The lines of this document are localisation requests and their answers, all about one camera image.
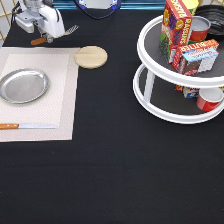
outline white placemat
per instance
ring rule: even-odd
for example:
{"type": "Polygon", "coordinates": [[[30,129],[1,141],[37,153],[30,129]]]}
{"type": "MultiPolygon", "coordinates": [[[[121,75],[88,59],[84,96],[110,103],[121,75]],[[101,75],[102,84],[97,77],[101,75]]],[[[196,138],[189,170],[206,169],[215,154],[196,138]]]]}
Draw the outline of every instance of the white placemat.
{"type": "Polygon", "coordinates": [[[2,48],[1,78],[20,68],[36,68],[47,73],[50,88],[33,102],[14,105],[0,99],[0,123],[47,123],[57,129],[0,130],[0,141],[44,141],[72,139],[78,66],[78,49],[2,48]]]}

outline round wooden board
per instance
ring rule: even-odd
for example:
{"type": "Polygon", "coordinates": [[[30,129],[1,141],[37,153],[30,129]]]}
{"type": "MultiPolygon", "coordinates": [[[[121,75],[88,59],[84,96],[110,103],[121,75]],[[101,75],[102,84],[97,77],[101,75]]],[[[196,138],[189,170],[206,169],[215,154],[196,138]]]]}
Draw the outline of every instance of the round wooden board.
{"type": "Polygon", "coordinates": [[[81,48],[75,54],[75,62],[83,68],[94,69],[104,65],[107,61],[107,52],[96,46],[81,48]]]}

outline silver plate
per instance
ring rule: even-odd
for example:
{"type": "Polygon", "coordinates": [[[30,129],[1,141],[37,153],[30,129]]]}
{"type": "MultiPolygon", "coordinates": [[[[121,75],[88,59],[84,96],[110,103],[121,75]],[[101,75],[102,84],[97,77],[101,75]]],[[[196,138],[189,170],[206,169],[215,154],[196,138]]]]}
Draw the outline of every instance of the silver plate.
{"type": "Polygon", "coordinates": [[[0,81],[0,96],[10,103],[27,103],[42,96],[49,86],[48,76],[37,69],[20,69],[0,81]]]}

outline shelf tier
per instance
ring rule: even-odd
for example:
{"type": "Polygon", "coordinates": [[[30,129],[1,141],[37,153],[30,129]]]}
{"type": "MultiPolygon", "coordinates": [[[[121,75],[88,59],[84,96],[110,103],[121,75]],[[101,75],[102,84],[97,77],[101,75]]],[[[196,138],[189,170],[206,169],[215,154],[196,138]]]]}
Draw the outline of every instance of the shelf tier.
{"type": "Polygon", "coordinates": [[[185,99],[183,93],[175,90],[174,84],[156,76],[150,84],[150,74],[154,76],[151,72],[148,74],[148,69],[143,64],[138,68],[133,81],[134,93],[147,111],[161,119],[180,124],[195,124],[216,117],[224,109],[222,102],[215,110],[203,112],[197,108],[196,98],[185,99]],[[150,97],[147,86],[151,86],[150,97]]]}
{"type": "Polygon", "coordinates": [[[163,16],[153,19],[140,33],[137,50],[142,63],[158,77],[174,84],[195,88],[224,86],[224,42],[220,42],[219,56],[211,71],[192,76],[179,74],[166,62],[159,49],[162,19],[163,16]]]}

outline can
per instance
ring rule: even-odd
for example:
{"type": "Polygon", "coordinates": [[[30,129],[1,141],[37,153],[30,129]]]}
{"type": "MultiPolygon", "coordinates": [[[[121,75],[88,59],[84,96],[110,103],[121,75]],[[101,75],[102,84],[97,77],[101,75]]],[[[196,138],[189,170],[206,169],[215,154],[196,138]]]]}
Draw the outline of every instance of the can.
{"type": "Polygon", "coordinates": [[[201,16],[193,16],[188,44],[195,44],[204,41],[210,27],[211,23],[206,18],[201,16]]]}
{"type": "Polygon", "coordinates": [[[198,7],[198,0],[182,0],[182,2],[185,4],[190,13],[194,15],[198,7]]]}
{"type": "Polygon", "coordinates": [[[223,96],[220,88],[200,89],[197,106],[203,111],[212,111],[222,102],[223,96]]]}

